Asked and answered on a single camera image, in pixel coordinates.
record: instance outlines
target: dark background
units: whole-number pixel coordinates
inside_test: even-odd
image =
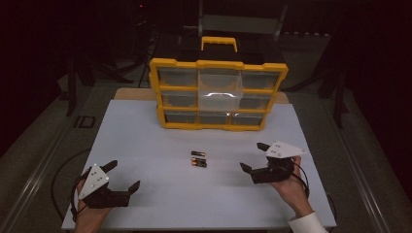
[[[279,11],[271,10],[272,2],[206,0],[204,11],[276,17]],[[73,50],[116,65],[114,58],[130,58],[144,49],[130,50],[136,22],[145,21],[157,32],[182,34],[187,33],[182,25],[197,24],[198,13],[196,1],[189,0],[3,1],[0,9],[0,156],[59,96],[57,80],[67,73]],[[354,91],[410,198],[411,12],[411,4],[400,0],[361,4],[293,1],[283,28],[284,32],[336,36],[334,58],[349,61],[346,86]]]

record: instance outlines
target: small component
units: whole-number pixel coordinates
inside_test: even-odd
[[[206,159],[204,158],[196,158],[196,157],[192,157],[191,158],[192,162],[199,162],[199,163],[206,163]]]
[[[191,166],[196,166],[196,167],[207,167],[206,163],[203,162],[191,162]]]
[[[206,153],[205,152],[199,152],[199,151],[192,151],[191,155],[206,156]]]

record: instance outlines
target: floor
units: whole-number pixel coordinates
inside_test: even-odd
[[[290,72],[281,87],[308,78],[327,41],[328,37],[282,36],[279,45]],[[0,159],[0,232],[61,231],[52,200],[65,215],[73,180],[84,168],[87,149],[93,145],[109,101],[119,87],[137,87],[141,73],[142,68],[125,76],[134,80],[132,84],[116,83],[95,74],[94,87],[78,86],[79,108],[72,116],[66,116],[67,102],[56,99],[20,136]],[[321,83],[287,95],[299,117],[330,205],[335,208],[338,226],[333,232],[411,232],[412,205],[351,91],[345,90],[348,113],[342,116],[343,129],[339,129],[331,117],[333,97],[320,99],[317,95]],[[64,79],[61,86],[65,88]],[[96,122],[91,128],[73,127],[78,116],[95,117]],[[65,161],[68,162],[59,170]]]

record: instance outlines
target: white table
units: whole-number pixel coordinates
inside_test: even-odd
[[[293,106],[276,104],[259,132],[179,130],[160,127],[156,101],[112,100],[85,169],[118,160],[109,188],[127,190],[140,180],[129,206],[113,209],[103,228],[117,230],[225,230],[288,227],[294,216],[273,187],[253,184],[239,162],[266,166],[256,143],[279,140],[308,149]],[[190,165],[192,150],[207,153],[207,168]],[[310,153],[302,155],[309,201],[324,226],[335,226]],[[73,229],[68,211],[62,228]]]

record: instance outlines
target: human hand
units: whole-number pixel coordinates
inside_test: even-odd
[[[300,166],[301,157],[295,156],[293,162]],[[294,166],[294,174],[301,178],[298,166]],[[300,180],[290,176],[287,180],[270,183],[279,192],[282,199],[292,207],[296,217],[303,217],[313,213],[312,207],[307,199],[304,186]]]
[[[81,180],[77,185],[78,193],[81,192],[85,181],[86,180]],[[91,209],[83,200],[79,200],[75,233],[97,232],[111,210],[112,208]]]

